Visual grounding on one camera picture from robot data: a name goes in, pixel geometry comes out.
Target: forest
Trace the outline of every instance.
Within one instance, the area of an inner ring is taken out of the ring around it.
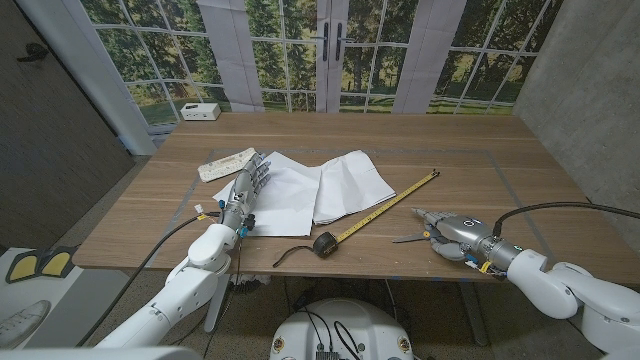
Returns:
[[[81,2],[94,24],[128,24],[128,19],[117,0]],[[561,2],[553,0],[547,7],[531,40],[524,46],[525,52],[540,50]],[[500,3],[500,0],[467,1],[452,43],[454,49],[449,52],[438,80],[429,113],[453,112],[457,104],[441,98],[462,96],[472,69],[478,61],[478,68],[464,99],[489,101],[494,97],[515,57],[492,53],[490,49],[520,50],[545,1],[509,0],[487,45],[487,53],[468,49],[455,50],[456,47],[483,46]],[[155,0],[125,0],[124,4],[135,26],[167,28]],[[160,0],[160,4],[172,30],[206,32],[195,0]],[[287,43],[286,48],[283,48],[281,39],[310,40],[317,35],[316,2],[282,0],[282,4],[281,19],[278,0],[245,0],[249,28],[251,36],[254,37],[253,51],[260,86],[270,89],[263,91],[263,101],[267,111],[288,110],[288,74],[292,110],[315,111],[316,47],[312,43]],[[395,95],[406,47],[393,45],[409,42],[417,4],[418,0],[388,0],[383,27],[380,30],[383,0],[349,2],[346,36],[353,38],[356,44],[374,44],[380,33],[379,41],[385,45],[378,46],[373,74],[373,46],[349,46],[345,49],[342,91],[363,96],[343,95],[341,111],[362,112],[364,95],[368,90],[371,94],[368,111],[391,111],[393,98],[379,95]],[[118,28],[101,28],[96,31],[125,82],[157,79],[155,66],[163,79],[169,79],[164,84],[177,109],[186,102],[199,101],[199,93],[203,101],[218,102],[223,111],[230,110],[208,38],[182,35],[172,37],[166,33],[139,31],[153,59],[152,63],[134,31]],[[515,102],[534,60],[535,56],[519,57],[495,101]],[[189,84],[190,80],[214,86],[197,86],[196,89]],[[128,88],[149,124],[176,121],[160,82],[129,84]],[[486,105],[465,102],[462,103],[459,112],[484,113],[485,109]],[[510,113],[510,108],[496,107],[495,112]]]

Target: window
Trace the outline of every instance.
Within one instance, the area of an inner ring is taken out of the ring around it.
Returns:
[[[230,110],[195,1],[81,3],[150,133],[179,122],[187,102],[217,102]]]
[[[390,113],[418,0],[349,2],[340,112]]]
[[[429,114],[511,114],[562,0],[467,1]]]
[[[266,111],[316,111],[316,1],[246,0]]]

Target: yellow pad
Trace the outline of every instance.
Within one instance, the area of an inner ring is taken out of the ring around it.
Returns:
[[[44,269],[42,269],[42,274],[60,276],[62,274],[62,270],[67,266],[70,259],[71,255],[69,255],[69,253],[64,252],[56,254],[56,256],[49,260]]]
[[[487,261],[484,264],[482,264],[482,267],[480,268],[480,272],[483,274],[486,274],[490,265],[491,265],[491,261]]]
[[[34,255],[25,256],[24,258],[20,259],[20,261],[16,263],[16,266],[13,267],[13,270],[9,275],[9,280],[14,281],[34,275],[36,273],[37,263],[38,257]]]

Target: gray wall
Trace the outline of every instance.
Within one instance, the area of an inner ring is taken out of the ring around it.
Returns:
[[[591,201],[640,211],[640,1],[565,0],[513,112]]]

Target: tape measure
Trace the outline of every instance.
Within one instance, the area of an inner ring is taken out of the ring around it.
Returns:
[[[353,225],[347,231],[340,234],[338,237],[333,236],[333,234],[331,234],[328,231],[325,233],[322,233],[322,235],[318,236],[316,241],[313,242],[313,252],[316,255],[320,256],[321,258],[326,258],[327,256],[331,255],[334,251],[338,250],[339,243],[343,242],[349,236],[353,235],[356,231],[362,229],[365,225],[370,223],[373,219],[377,218],[382,213],[389,210],[389,208],[391,208],[393,205],[397,204],[398,202],[400,202],[400,200],[404,199],[409,194],[416,191],[422,185],[426,184],[427,182],[437,177],[438,175],[440,175],[440,172],[437,172],[435,169],[433,169],[433,172],[431,174],[425,176],[424,178],[422,178],[422,180],[411,185],[411,187],[403,191],[400,195],[397,195],[393,199],[389,200],[386,204],[379,207],[376,211],[372,212],[364,219],[358,221],[355,225]]]

